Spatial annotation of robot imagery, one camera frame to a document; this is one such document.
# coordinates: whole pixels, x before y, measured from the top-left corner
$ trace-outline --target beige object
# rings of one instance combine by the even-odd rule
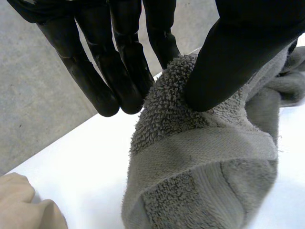
[[[35,189],[25,176],[0,177],[0,229],[67,229],[58,206],[49,199],[31,203]]]

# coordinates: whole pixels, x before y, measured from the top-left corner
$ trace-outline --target gray concrete surface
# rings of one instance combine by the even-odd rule
[[[36,25],[24,21],[6,1],[1,1],[0,12],[0,175],[3,175],[96,111]],[[172,31],[180,51],[187,54],[202,46],[217,19],[214,0],[178,0]],[[139,38],[150,70],[157,74],[161,67],[148,42],[144,13]],[[81,41],[89,53],[82,34]]]

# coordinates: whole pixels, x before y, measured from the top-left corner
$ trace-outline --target white table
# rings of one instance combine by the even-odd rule
[[[279,176],[250,229],[305,228],[304,116],[305,106],[281,110]],[[96,115],[10,172],[28,177],[34,201],[54,200],[70,229],[123,229],[120,206],[137,120],[122,111]]]

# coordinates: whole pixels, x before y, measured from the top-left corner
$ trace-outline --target robotic hand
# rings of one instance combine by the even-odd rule
[[[119,108],[135,114],[153,85],[139,43],[141,0],[8,0],[27,21],[37,23],[56,49],[84,94],[99,114],[109,117]],[[171,34],[176,0],[143,0],[151,46],[162,68],[179,50]],[[82,47],[75,20],[106,83]],[[112,42],[112,28],[118,52]]]
[[[137,31],[141,0],[8,0],[37,23],[79,87],[103,116],[140,111],[154,83]],[[143,0],[150,44],[163,69],[179,55],[171,34],[176,0]],[[216,0],[211,28],[185,88],[185,99],[206,111],[242,87],[305,31],[303,0]],[[75,24],[85,34],[108,86],[89,62]],[[111,21],[119,50],[112,42]]]

